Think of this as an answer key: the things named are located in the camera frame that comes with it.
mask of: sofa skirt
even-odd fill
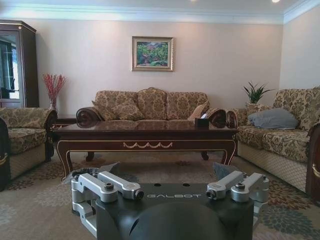
[[[307,163],[257,149],[238,141],[238,156],[266,170],[297,189],[306,192]]]
[[[10,155],[11,179],[15,179],[25,171],[46,160],[45,144],[31,148],[17,155]]]

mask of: flower vase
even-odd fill
[[[57,109],[57,99],[56,98],[51,98],[50,99],[50,109],[55,110],[58,113],[58,109]]]

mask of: gray pillow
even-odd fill
[[[295,129],[299,121],[283,108],[259,111],[248,116],[248,120],[261,129]]]

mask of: display cabinet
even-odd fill
[[[36,30],[0,20],[0,107],[39,107]]]

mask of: framed painting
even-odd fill
[[[132,71],[174,70],[173,37],[132,37]]]

